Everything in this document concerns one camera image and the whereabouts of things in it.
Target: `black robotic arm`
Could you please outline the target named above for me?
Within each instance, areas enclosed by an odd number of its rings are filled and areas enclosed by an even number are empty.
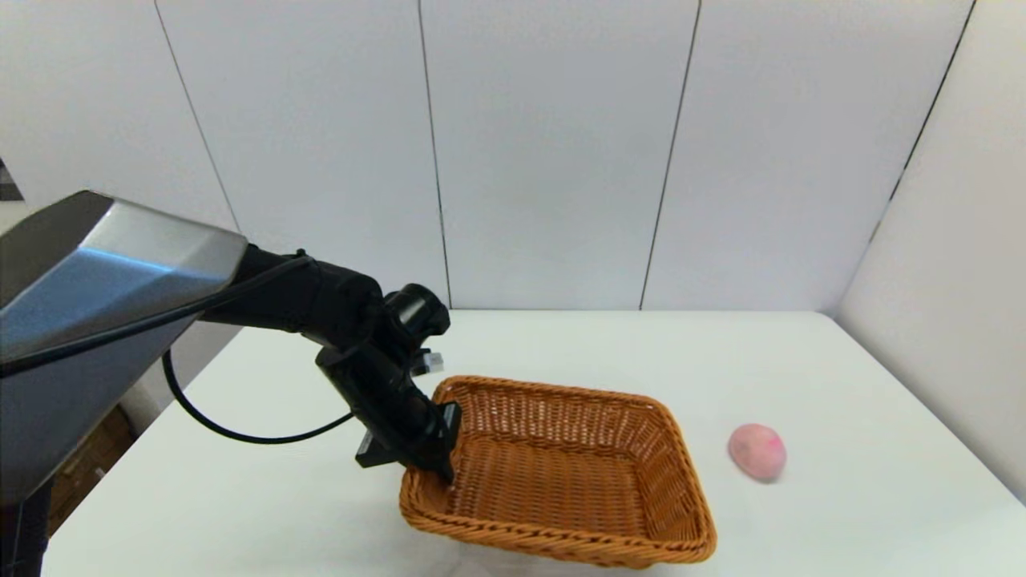
[[[302,251],[274,255],[83,191],[0,236],[3,577],[38,574],[53,471],[197,318],[317,342],[318,367],[367,427],[357,461],[451,482],[459,407],[436,406],[411,379],[431,358],[424,341],[449,326],[431,291],[383,296],[369,276]]]

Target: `white wall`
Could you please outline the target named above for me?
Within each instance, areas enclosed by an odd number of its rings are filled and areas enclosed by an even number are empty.
[[[971,4],[704,2],[644,308],[832,312]]]
[[[149,1],[0,3],[0,157],[31,208],[91,188],[235,229]],[[235,333],[190,329],[184,382]],[[129,392],[137,427],[164,391],[144,377]]]
[[[447,301],[417,7],[159,2],[239,230]]]
[[[838,321],[1026,501],[1026,2],[977,2]]]
[[[697,8],[424,2],[453,306],[638,307]]]

